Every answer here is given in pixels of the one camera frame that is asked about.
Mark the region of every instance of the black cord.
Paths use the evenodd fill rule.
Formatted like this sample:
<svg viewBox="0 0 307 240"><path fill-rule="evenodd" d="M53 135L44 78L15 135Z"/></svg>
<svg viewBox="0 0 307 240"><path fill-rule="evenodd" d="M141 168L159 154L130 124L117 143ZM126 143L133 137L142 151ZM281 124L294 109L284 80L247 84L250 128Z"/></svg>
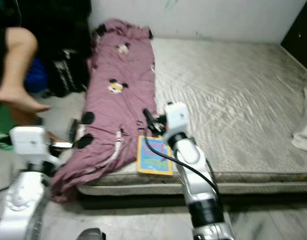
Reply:
<svg viewBox="0 0 307 240"><path fill-rule="evenodd" d="M148 128L146 128L146 129L144 130L144 141L145 141L145 144L147 145L147 147L148 147L152 152L154 152L155 154L157 154L158 156L163 157L163 158L165 158L165 159L168 159L168 160L170 160L170 161L172 161L172 162L174 162L174 163L176 163L176 164L179 164L179 165L181 165L181 166L183 166L183 167L189 169L190 171L194 172L194 173L197 174L199 177L201 177L203 180L205 180L205 181L212 187L212 189L215 191L215 193L216 193L216 195L217 195L217 197L218 197L217 201L218 201L220 207L223 209L223 203L222 203L222 201L221 201L221 197L220 197L220 193L219 193L217 184L214 184L214 183L213 183L212 181L210 181L206 176L204 176L201 172L197 171L197 170L194 169L193 167L191 167L191 166L189 166L189 165L183 163L182 161L179 161L179 160L177 159L177 151L174 153L175 158L173 158L173 157L171 157L171 156L168 156L168 155L166 155L166 154L163 154L163 153L161 153L161 152L155 150L155 149L149 144L149 142L148 142L148 139L147 139L147 129L148 129ZM215 173L214 173L214 171L213 171L213 168L212 168L212 166L210 165L210 162L208 161L208 159L206 158L205 160L206 160L206 163L207 163L207 165L208 165L208 167L209 167L209 169L210 169L211 177L213 178L212 180L213 180L214 182L216 182L216 181L215 181L215 180L216 180L216 179L215 179Z"/></svg>
<svg viewBox="0 0 307 240"><path fill-rule="evenodd" d="M10 186L6 186L6 187L4 187L4 188L1 188L1 189L0 189L0 193L3 192L3 191L5 191L5 190L7 190L9 187L10 187Z"/></svg>

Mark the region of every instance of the yellow book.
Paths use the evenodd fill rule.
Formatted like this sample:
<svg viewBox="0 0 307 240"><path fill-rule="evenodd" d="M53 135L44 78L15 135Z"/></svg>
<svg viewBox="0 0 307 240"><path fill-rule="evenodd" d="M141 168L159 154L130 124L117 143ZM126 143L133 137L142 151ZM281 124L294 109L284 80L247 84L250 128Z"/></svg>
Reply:
<svg viewBox="0 0 307 240"><path fill-rule="evenodd" d="M148 136L149 144L158 152L172 156L169 146L166 146L162 138ZM138 137L137 169L139 173L173 175L173 163L154 152L152 152L145 142L145 136Z"/></svg>

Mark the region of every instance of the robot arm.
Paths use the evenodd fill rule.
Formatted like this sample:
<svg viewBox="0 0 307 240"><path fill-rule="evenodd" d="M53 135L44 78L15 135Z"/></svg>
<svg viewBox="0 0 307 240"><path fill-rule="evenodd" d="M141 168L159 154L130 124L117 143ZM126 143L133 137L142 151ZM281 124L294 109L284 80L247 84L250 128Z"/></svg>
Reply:
<svg viewBox="0 0 307 240"><path fill-rule="evenodd" d="M225 222L220 195L211 166L203 151L187 137L189 113L184 103L169 103L165 115L153 118L143 111L148 128L161 135L174 153L182 190L191 215L194 240L234 240L231 227Z"/></svg>
<svg viewBox="0 0 307 240"><path fill-rule="evenodd" d="M50 180L62 163L49 154L50 141L43 127L15 127L10 136L14 151L27 167L6 193L0 240L38 240Z"/></svg>

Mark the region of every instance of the pink blanket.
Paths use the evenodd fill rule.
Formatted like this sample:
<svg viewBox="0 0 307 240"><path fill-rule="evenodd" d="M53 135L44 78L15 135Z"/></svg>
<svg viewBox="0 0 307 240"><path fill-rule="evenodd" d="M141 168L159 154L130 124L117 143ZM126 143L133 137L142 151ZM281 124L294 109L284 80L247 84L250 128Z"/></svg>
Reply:
<svg viewBox="0 0 307 240"><path fill-rule="evenodd" d="M91 81L82 115L84 136L52 179L52 199L73 200L76 186L136 160L143 109L156 112L155 59L148 27L109 20L97 29Z"/></svg>

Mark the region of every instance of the bare foot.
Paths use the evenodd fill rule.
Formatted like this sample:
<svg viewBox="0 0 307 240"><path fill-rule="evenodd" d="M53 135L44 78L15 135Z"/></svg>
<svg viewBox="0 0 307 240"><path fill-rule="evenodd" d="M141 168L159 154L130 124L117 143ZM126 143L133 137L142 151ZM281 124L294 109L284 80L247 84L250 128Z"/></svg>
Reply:
<svg viewBox="0 0 307 240"><path fill-rule="evenodd" d="M44 112L50 109L49 105L40 104L23 88L0 88L0 102L27 113Z"/></svg>

